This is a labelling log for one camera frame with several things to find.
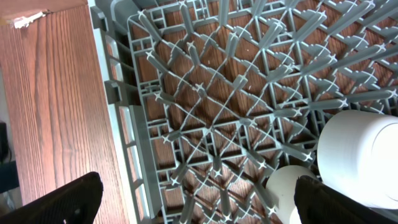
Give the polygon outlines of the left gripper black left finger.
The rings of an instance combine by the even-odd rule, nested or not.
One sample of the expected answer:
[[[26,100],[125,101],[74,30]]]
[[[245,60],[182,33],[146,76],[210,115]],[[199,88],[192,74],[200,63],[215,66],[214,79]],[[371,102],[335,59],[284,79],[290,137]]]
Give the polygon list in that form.
[[[1,217],[1,223],[93,223],[101,205],[103,183],[89,172]]]

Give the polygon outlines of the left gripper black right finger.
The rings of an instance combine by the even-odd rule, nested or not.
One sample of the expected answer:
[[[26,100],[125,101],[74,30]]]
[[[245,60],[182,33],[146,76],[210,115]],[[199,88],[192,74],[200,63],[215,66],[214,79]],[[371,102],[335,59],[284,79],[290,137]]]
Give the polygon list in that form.
[[[294,203],[302,224],[397,224],[307,175],[296,181]]]

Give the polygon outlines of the white paper cup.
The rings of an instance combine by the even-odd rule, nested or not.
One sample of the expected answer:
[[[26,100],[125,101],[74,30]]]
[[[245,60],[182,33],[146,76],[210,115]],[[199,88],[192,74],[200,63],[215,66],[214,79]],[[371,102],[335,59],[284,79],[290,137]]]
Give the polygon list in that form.
[[[294,194],[296,181],[303,175],[316,179],[308,168],[291,165],[277,169],[267,181],[266,192],[271,196],[276,206],[276,215],[282,223],[302,223],[294,202]]]

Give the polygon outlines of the grey bowl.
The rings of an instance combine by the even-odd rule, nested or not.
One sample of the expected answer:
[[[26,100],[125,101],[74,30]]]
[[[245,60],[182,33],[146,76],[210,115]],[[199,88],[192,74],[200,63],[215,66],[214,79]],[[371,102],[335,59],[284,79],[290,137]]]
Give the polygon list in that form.
[[[325,185],[367,207],[397,209],[397,117],[346,110],[318,141]]]

